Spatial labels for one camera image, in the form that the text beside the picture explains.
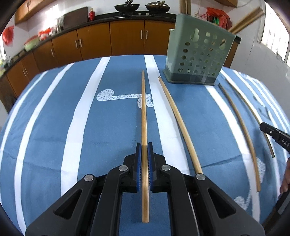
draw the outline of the striped tablecloth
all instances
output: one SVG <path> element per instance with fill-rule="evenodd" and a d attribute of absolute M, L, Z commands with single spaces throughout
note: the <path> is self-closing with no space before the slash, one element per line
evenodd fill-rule
<path fill-rule="evenodd" d="M 148 142 L 182 173 L 193 165 L 158 81 L 170 91 L 204 173 L 257 221 L 277 201 L 287 153 L 272 140 L 272 159 L 259 125 L 225 81 L 237 86 L 261 119 L 287 133 L 283 110 L 258 80 L 223 68 L 215 86 L 169 84 L 165 56 L 97 58 L 37 75 L 18 98 L 0 133 L 0 202 L 15 226 L 26 227 L 85 174 L 106 174 L 141 141 L 141 73 L 146 77 Z M 253 162 L 237 118 L 217 84 L 230 94 L 249 130 Z M 124 194 L 120 236 L 170 235 L 166 193 L 150 194 L 150 223 L 141 223 L 141 195 Z"/>

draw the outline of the countertop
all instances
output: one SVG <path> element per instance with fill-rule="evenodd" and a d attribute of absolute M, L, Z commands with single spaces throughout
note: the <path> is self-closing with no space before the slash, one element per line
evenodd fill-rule
<path fill-rule="evenodd" d="M 54 38 L 57 38 L 63 34 L 66 34 L 70 31 L 80 29 L 86 26 L 99 24 L 99 23 L 105 23 L 105 22 L 111 22 L 111 21 L 119 21 L 119 20 L 155 20 L 155 21 L 165 21 L 165 22 L 172 22 L 175 23 L 176 15 L 171 13 L 163 13 L 163 14 L 152 14 L 149 11 L 135 11 L 134 13 L 130 14 L 122 14 L 120 12 L 112 12 L 102 15 L 96 15 L 95 19 L 93 21 L 88 21 L 86 23 L 83 23 L 81 25 L 77 25 L 74 27 L 70 27 L 67 29 L 62 30 L 61 32 L 48 37 L 47 39 L 40 41 L 37 46 L 32 48 L 30 51 L 25 52 L 23 55 L 21 55 L 18 59 L 16 59 L 14 62 L 12 62 L 9 67 L 6 68 L 5 72 L 1 75 L 0 79 L 16 64 L 18 63 L 22 58 L 24 58 L 29 53 L 33 52 L 36 48 L 41 46 L 42 44 L 46 43 L 49 40 L 52 40 Z M 241 38 L 236 37 L 235 41 L 237 43 L 240 43 Z"/>

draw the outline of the silver screw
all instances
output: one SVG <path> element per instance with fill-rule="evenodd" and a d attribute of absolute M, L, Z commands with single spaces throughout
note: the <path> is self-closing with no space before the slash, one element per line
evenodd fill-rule
<path fill-rule="evenodd" d="M 161 167 L 161 169 L 162 169 L 162 170 L 165 170 L 165 171 L 168 171 L 168 170 L 171 169 L 171 167 L 170 167 L 170 165 L 163 165 L 163 166 Z"/>
<path fill-rule="evenodd" d="M 119 166 L 119 171 L 126 171 L 126 170 L 128 170 L 128 166 L 126 165 Z"/>
<path fill-rule="evenodd" d="M 204 174 L 197 174 L 197 175 L 196 175 L 196 178 L 197 178 L 198 180 L 205 180 L 205 175 L 204 175 Z"/>
<path fill-rule="evenodd" d="M 86 175 L 85 176 L 85 181 L 92 181 L 94 179 L 93 175 Z"/>

